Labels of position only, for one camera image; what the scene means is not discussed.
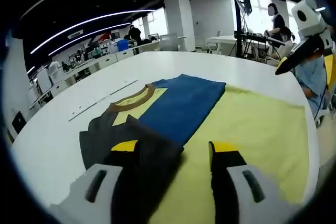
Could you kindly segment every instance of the blue shirt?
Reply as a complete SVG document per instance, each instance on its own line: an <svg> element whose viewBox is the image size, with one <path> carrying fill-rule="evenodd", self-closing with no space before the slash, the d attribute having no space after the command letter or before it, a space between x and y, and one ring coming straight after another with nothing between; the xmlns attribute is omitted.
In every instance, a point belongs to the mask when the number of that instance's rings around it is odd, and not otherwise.
<svg viewBox="0 0 336 224"><path fill-rule="evenodd" d="M295 76L301 87L309 88L314 93L313 97L307 99L313 116L316 116L327 84L324 58L320 57L299 64L295 67Z"/></svg>

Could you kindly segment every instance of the blue fabric panel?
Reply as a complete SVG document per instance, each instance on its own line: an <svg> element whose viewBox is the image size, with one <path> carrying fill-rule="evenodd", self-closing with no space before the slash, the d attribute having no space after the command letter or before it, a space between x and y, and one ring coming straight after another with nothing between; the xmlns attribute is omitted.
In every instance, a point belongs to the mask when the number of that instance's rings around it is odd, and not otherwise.
<svg viewBox="0 0 336 224"><path fill-rule="evenodd" d="M185 74L154 84L167 90L139 121L179 146L196 132L225 92L226 85Z"/></svg>

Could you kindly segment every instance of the window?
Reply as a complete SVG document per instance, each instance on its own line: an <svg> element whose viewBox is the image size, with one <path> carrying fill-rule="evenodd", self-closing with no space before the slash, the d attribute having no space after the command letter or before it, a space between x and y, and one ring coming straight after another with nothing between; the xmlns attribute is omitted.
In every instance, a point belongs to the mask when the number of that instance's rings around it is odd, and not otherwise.
<svg viewBox="0 0 336 224"><path fill-rule="evenodd" d="M267 13L267 6L271 3L271 0L250 0L252 13L245 17L241 15L241 24L244 24L244 21L249 30L252 30L254 33L263 34L265 30L271 30L273 28L273 23L271 17ZM235 11L235 0L232 0L233 6L233 17L235 30L237 29L237 20L236 20L236 11Z"/></svg>
<svg viewBox="0 0 336 224"><path fill-rule="evenodd" d="M289 29L292 31L292 33L295 36L294 42L298 44L301 41L299 37L299 29L298 29L298 25L295 22L294 16L292 14L292 9L296 5L296 3L290 0L286 0L286 4L287 4L288 17L289 17Z"/></svg>
<svg viewBox="0 0 336 224"><path fill-rule="evenodd" d="M141 39L145 39L145 30L143 28L143 22L142 22L142 18L138 18L135 21L132 22L132 25L135 26L137 29L140 30L140 37Z"/></svg>
<svg viewBox="0 0 336 224"><path fill-rule="evenodd" d="M165 35L168 33L164 9L160 8L147 15L150 34Z"/></svg>

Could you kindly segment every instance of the desk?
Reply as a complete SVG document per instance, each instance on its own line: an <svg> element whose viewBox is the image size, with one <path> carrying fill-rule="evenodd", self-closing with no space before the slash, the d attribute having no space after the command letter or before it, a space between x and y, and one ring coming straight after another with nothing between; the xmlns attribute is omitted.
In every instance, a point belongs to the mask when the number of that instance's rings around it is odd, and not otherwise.
<svg viewBox="0 0 336 224"><path fill-rule="evenodd" d="M174 78L182 73L213 81L225 81L291 104L303 105L309 148L309 174L303 201L314 193L319 170L317 130L308 101L292 73L274 75L275 68L245 59L195 52L144 52L112 64L86 77L47 103L19 133L10 149L18 171L43 206L60 203L70 184L86 170L79 132L100 116L111 102L132 95L144 84ZM134 84L111 95L70 122L69 111L106 90L116 90L125 80Z"/></svg>
<svg viewBox="0 0 336 224"><path fill-rule="evenodd" d="M220 54L228 55L230 53L230 51L233 49L236 41L237 41L237 39L235 38L234 35L226 35L226 36L218 36L218 37L209 38L207 40L207 43L216 43L217 44L217 50L216 50L217 55L220 55ZM252 41L251 43L253 45L259 47L259 48L265 48L265 44L263 44L263 43L260 43L260 42L257 42L257 41ZM229 44L229 47L227 49L224 49L222 44ZM269 43L266 43L266 48L270 48L270 47L271 46L269 45Z"/></svg>

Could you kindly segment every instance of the white cabinet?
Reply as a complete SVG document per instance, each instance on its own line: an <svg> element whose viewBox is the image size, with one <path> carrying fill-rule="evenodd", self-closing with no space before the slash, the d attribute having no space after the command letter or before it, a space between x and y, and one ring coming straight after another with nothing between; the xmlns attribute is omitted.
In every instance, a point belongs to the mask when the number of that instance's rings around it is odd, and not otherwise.
<svg viewBox="0 0 336 224"><path fill-rule="evenodd" d="M116 55L117 55L118 61L121 61L123 59L126 59L128 57L133 56L134 54L133 54L133 50L129 49L129 50L126 50L126 51L117 52Z"/></svg>
<svg viewBox="0 0 336 224"><path fill-rule="evenodd" d="M99 68L100 69L103 69L113 63L116 63L117 62L117 58L116 58L116 55L112 55L111 57L107 58L107 59L104 59L104 60L101 60L98 65L99 65Z"/></svg>
<svg viewBox="0 0 336 224"><path fill-rule="evenodd" d="M59 93L67 89L69 86L65 81L59 82L57 85L53 86L53 88L50 90L52 96L55 98Z"/></svg>

